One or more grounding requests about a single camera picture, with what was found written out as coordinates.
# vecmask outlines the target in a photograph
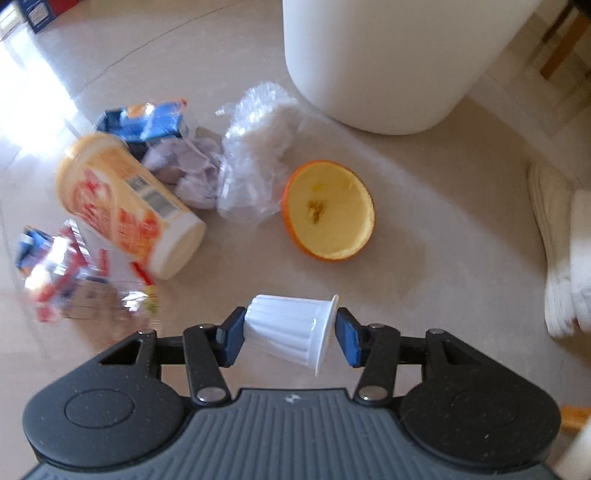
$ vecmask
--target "silver rivet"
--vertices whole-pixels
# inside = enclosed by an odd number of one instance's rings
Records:
[[[388,396],[388,390],[379,385],[368,385],[359,389],[359,396],[367,401],[380,401]]]
[[[217,403],[226,396],[226,391],[220,387],[205,387],[197,392],[197,399],[203,403]]]

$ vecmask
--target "hollowed orange half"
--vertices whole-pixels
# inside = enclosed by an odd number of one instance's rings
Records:
[[[338,163],[318,160],[300,167],[283,194],[285,225],[296,244],[323,260],[345,260],[374,231],[374,203],[357,175]]]

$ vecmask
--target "beige floor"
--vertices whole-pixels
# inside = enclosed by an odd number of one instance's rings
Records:
[[[534,156],[591,186],[591,112],[547,128],[530,108],[544,102],[520,93],[536,28],[526,25],[452,114],[422,134],[354,131],[305,104],[287,162],[329,158],[354,169],[375,199],[371,242],[350,261],[326,264],[301,254],[278,216],[245,229],[205,213],[201,249],[160,285],[166,332],[220,322],[258,293],[338,293],[364,323],[406,335],[448,329],[557,401],[591,405],[589,341],[557,343],[545,331],[545,256],[525,181]],[[36,322],[11,265],[23,225],[55,232],[66,218],[52,183],[63,149],[106,108],[184,97],[189,123],[223,132],[228,120],[215,111],[246,88],[274,80],[296,91],[278,0],[87,0],[43,33],[21,29],[0,44],[0,71],[0,471],[12,480],[34,464],[20,428],[25,402],[98,348],[98,334]],[[336,342],[318,378],[247,346],[225,374],[233,390],[350,388],[359,376]],[[182,370],[167,378],[186,389]],[[405,369],[398,392],[417,379]]]

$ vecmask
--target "white trash can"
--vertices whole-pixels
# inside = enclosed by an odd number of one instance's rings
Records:
[[[540,0],[283,0],[302,95],[344,124],[405,135],[443,120]]]

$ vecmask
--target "orange and white container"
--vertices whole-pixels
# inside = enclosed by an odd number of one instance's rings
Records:
[[[199,247],[206,225],[114,135],[82,137],[59,165],[62,206],[158,278],[176,274]]]

